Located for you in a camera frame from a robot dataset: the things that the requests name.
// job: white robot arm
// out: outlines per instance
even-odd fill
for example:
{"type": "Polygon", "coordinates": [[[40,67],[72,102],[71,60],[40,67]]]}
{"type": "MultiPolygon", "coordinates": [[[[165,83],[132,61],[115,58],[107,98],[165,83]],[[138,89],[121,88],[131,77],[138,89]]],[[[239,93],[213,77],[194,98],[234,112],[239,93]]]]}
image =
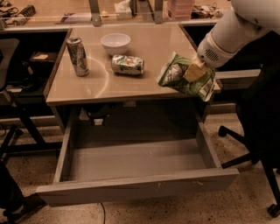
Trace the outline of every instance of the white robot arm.
{"type": "Polygon", "coordinates": [[[206,67],[223,66],[246,44],[270,31],[280,34],[279,0],[231,0],[232,7],[206,35],[197,59],[206,67]]]}

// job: beige tabletop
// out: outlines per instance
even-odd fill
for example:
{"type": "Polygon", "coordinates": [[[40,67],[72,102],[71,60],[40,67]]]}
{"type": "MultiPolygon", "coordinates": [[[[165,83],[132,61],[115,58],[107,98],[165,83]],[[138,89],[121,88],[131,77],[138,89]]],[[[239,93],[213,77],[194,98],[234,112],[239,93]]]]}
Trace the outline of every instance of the beige tabletop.
{"type": "Polygon", "coordinates": [[[82,39],[90,73],[78,77],[66,49],[46,98],[48,105],[183,97],[157,83],[163,65],[173,52],[189,59],[195,56],[196,52],[178,24],[83,26],[73,28],[71,36],[82,39]],[[132,77],[112,71],[111,57],[102,48],[100,40],[113,32],[131,37],[127,55],[144,60],[142,75],[132,77]]]}

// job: ceramic bowl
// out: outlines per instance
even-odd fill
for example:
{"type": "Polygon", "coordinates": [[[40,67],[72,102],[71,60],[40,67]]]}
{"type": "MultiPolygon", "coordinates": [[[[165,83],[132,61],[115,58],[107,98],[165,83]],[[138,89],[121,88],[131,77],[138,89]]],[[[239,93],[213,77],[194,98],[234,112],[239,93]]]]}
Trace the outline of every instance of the ceramic bowl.
{"type": "Polygon", "coordinates": [[[123,55],[129,50],[130,37],[122,33],[111,33],[101,39],[101,44],[109,55],[123,55]]]}

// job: aluminum can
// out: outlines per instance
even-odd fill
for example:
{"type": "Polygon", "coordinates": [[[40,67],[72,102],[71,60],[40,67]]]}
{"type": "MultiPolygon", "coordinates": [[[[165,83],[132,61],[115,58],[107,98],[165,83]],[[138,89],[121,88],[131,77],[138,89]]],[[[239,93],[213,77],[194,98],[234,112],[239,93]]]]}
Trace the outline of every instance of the aluminum can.
{"type": "Polygon", "coordinates": [[[85,76],[89,73],[87,55],[80,38],[68,38],[66,40],[67,49],[73,69],[77,76],[85,76]]]}
{"type": "Polygon", "coordinates": [[[140,75],[144,73],[144,60],[125,55],[114,55],[112,70],[119,74],[140,75]]]}

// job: bag of chips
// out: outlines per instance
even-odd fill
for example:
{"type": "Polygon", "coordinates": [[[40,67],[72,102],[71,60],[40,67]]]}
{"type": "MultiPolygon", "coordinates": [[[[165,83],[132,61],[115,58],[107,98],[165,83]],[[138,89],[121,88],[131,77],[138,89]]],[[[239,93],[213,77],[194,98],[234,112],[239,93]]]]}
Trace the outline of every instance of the bag of chips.
{"type": "Polygon", "coordinates": [[[199,67],[192,59],[184,58],[175,52],[163,66],[157,83],[161,87],[173,88],[180,93],[209,101],[214,91],[215,71],[199,67]]]}

